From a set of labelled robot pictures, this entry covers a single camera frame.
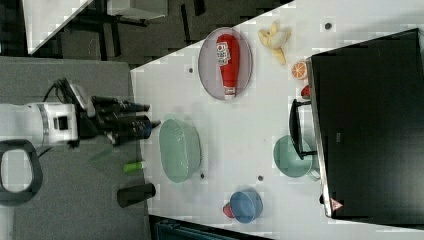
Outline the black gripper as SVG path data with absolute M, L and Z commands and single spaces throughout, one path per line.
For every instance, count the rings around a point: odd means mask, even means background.
M 149 105 L 138 104 L 112 97 L 92 96 L 77 85 L 70 85 L 72 104 L 75 106 L 80 140 L 88 140 L 99 135 L 108 138 L 112 145 L 148 139 L 154 128 L 161 124 L 160 120 L 151 121 L 148 117 L 125 118 L 111 123 L 106 131 L 101 128 L 98 114 L 124 114 L 148 112 Z

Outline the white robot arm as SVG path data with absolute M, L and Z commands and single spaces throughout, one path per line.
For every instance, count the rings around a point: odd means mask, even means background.
M 69 145 L 106 136 L 112 145 L 147 139 L 158 127 L 145 115 L 148 105 L 114 97 L 90 96 L 84 89 L 59 79 L 49 88 L 58 100 L 1 105 L 1 139 L 26 140 L 34 147 Z

